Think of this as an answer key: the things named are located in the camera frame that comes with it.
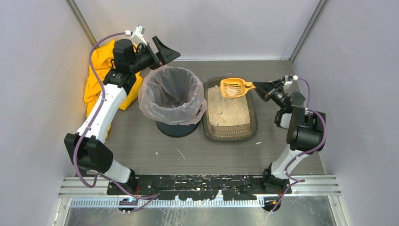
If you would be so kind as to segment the orange plastic litter scoop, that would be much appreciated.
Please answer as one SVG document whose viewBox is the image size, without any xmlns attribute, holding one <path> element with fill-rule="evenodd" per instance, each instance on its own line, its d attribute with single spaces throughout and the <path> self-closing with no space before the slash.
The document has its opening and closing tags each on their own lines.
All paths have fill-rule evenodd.
<svg viewBox="0 0 399 226">
<path fill-rule="evenodd" d="M 239 98 L 245 96 L 250 90 L 256 89 L 252 82 L 242 78 L 226 78 L 220 81 L 222 96 L 226 98 Z"/>
</svg>

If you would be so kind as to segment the translucent trash bag liner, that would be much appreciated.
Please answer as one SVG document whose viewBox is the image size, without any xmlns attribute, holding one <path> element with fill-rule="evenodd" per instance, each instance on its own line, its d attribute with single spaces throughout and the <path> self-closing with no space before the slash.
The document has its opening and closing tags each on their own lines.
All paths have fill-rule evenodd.
<svg viewBox="0 0 399 226">
<path fill-rule="evenodd" d="M 207 110 L 203 83 L 182 67 L 151 71 L 139 89 L 138 102 L 144 116 L 167 125 L 197 124 Z"/>
</svg>

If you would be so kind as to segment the dark translucent litter box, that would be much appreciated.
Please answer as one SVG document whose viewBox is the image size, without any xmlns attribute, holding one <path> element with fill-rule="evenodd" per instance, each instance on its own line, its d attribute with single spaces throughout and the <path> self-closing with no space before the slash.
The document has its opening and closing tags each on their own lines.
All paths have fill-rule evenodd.
<svg viewBox="0 0 399 226">
<path fill-rule="evenodd" d="M 204 83 L 207 102 L 202 121 L 205 135 L 215 141 L 238 141 L 258 133 L 258 121 L 253 96 L 248 92 L 239 98 L 225 98 L 221 93 L 222 77 Z"/>
</svg>

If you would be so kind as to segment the black trash bin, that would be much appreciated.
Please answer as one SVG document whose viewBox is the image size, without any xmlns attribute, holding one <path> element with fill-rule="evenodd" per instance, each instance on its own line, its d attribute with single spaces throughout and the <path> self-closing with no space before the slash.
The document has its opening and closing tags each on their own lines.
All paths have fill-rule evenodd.
<svg viewBox="0 0 399 226">
<path fill-rule="evenodd" d="M 197 124 L 189 124 L 189 125 L 168 125 L 156 121 L 156 125 L 159 131 L 164 135 L 173 138 L 181 138 L 190 135 L 197 129 L 199 124 L 200 123 L 198 122 Z"/>
</svg>

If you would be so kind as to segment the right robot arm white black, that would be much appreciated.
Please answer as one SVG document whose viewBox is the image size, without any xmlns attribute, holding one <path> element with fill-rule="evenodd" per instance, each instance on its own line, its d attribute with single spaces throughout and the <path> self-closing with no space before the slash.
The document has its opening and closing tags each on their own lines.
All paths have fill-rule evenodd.
<svg viewBox="0 0 399 226">
<path fill-rule="evenodd" d="M 292 171 L 304 158 L 319 152 L 326 142 L 326 115 L 310 110 L 309 99 L 300 92 L 287 94 L 285 88 L 299 77 L 284 76 L 270 82 L 253 82 L 259 97 L 267 102 L 272 100 L 280 109 L 274 123 L 286 129 L 287 146 L 280 157 L 263 171 L 260 188 L 267 193 L 282 193 L 290 189 Z"/>
</svg>

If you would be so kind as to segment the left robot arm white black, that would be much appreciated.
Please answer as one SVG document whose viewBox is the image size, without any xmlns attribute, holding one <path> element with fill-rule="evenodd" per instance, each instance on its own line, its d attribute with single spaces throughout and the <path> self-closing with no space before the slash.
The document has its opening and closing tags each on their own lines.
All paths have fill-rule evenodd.
<svg viewBox="0 0 399 226">
<path fill-rule="evenodd" d="M 114 43 L 110 70 L 104 79 L 96 78 L 101 89 L 99 98 L 77 132 L 68 133 L 64 138 L 78 177 L 82 176 L 80 169 L 84 169 L 119 184 L 136 184 L 135 172 L 117 162 L 104 142 L 119 106 L 137 81 L 136 74 L 146 68 L 158 69 L 181 55 L 157 36 L 152 40 L 157 52 L 145 42 L 135 44 L 129 39 L 121 39 Z"/>
</svg>

